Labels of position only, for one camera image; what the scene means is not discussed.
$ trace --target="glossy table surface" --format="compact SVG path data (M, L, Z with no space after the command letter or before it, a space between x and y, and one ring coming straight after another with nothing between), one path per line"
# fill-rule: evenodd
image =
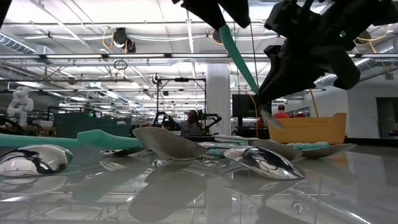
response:
M398 223L398 148L294 161L300 181L267 180L227 159L71 151L62 175L0 179L0 223Z

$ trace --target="yellow bin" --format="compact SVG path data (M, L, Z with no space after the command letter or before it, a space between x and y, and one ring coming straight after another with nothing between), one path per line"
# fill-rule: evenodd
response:
M279 143L315 143L326 141L331 145L342 144L345 137L346 113L337 113L325 118L277 119L285 130L268 123L269 136Z

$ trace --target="white column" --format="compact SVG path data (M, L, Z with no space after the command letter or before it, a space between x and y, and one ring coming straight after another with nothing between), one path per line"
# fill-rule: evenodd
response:
M231 135L231 84L228 64L207 65L207 113L216 113L222 121L211 127L211 133Z

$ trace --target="humanoid robot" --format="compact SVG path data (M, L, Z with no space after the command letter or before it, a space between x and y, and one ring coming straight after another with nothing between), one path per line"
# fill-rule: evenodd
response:
M8 117L13 117L16 113L18 114L18 124L20 126L26 125L27 113L33 110L33 100L28 97L30 92L29 87L18 87L17 91L12 93L12 101L10 105L8 105L7 115Z

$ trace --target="teal handle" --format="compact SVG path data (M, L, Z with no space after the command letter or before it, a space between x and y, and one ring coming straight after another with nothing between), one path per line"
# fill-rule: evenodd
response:
M231 31L229 31L229 26L225 25L220 28L220 34L221 34L221 40L223 40L223 44L225 49L228 51L229 56L231 56L232 60L234 61L235 65L241 71L244 79L247 81L249 84L251 90L255 93L259 93L259 87L254 81L253 76L250 73L250 70L246 63L244 63L244 60L242 58L241 53L239 53L238 48L236 47L236 44L234 43L234 40L232 39Z
M24 147L33 144L53 144L65 148L80 146L76 139L0 134L0 146L2 147Z
M114 136L99 129L78 133L77 141L82 146L91 146L106 150L130 149L142 146L142 143L136 138Z

